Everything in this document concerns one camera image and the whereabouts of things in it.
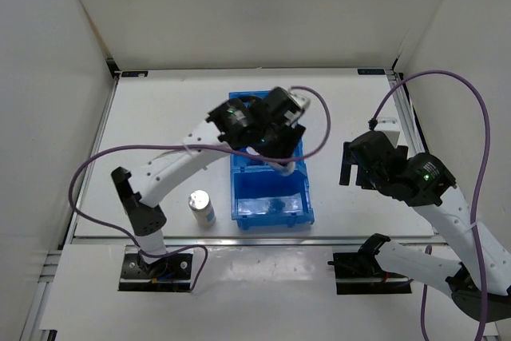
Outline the silver-lid white jar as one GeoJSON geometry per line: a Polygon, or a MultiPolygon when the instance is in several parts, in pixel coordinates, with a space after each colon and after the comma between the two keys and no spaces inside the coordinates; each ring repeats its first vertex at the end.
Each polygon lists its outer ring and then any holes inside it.
{"type": "Polygon", "coordinates": [[[210,227],[216,222],[216,214],[211,198],[204,190],[192,192],[188,197],[188,206],[198,225],[210,227]]]}
{"type": "MultiPolygon", "coordinates": [[[[246,150],[247,153],[251,155],[259,156],[259,153],[256,152],[252,147],[247,147],[246,150]]],[[[285,163],[283,165],[274,162],[264,162],[264,164],[270,166],[280,176],[289,176],[295,171],[295,162],[285,163]]]]}

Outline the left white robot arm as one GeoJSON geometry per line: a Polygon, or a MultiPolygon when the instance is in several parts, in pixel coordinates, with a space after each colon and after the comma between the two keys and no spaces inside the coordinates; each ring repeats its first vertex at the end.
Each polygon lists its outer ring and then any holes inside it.
{"type": "Polygon", "coordinates": [[[263,98],[230,98],[182,140],[183,149],[162,153],[133,171],[114,169],[111,177],[137,241],[141,270],[158,277],[168,266],[161,201],[189,177],[227,156],[228,150],[248,147],[253,155],[269,158],[276,172],[292,173],[294,162],[283,160],[292,157],[305,132],[297,121],[310,103],[308,97],[281,87],[263,98]]]}

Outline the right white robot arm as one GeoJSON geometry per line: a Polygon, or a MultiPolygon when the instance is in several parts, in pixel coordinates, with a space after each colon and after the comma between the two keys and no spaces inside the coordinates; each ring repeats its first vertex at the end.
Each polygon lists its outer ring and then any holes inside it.
{"type": "Polygon", "coordinates": [[[510,317],[510,254],[484,224],[470,221],[469,205],[450,170],[429,153],[407,155],[380,131],[368,131],[343,145],[339,183],[356,185],[405,203],[427,220],[454,251],[457,260],[428,256],[375,233],[358,250],[363,274],[408,276],[450,297],[471,319],[510,317]]]}

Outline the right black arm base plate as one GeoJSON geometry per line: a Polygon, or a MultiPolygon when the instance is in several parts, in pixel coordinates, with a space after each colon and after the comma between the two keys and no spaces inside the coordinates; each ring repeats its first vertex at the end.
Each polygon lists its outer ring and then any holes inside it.
{"type": "Polygon", "coordinates": [[[334,252],[327,264],[335,273],[337,295],[411,294],[411,280],[371,266],[357,252],[334,252]]]}

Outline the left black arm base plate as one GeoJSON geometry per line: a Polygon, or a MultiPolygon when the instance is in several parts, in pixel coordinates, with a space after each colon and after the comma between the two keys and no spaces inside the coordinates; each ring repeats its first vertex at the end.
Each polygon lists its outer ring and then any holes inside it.
{"type": "Polygon", "coordinates": [[[139,252],[127,252],[121,265],[118,291],[188,292],[192,259],[191,253],[178,253],[147,264],[139,252]]]}

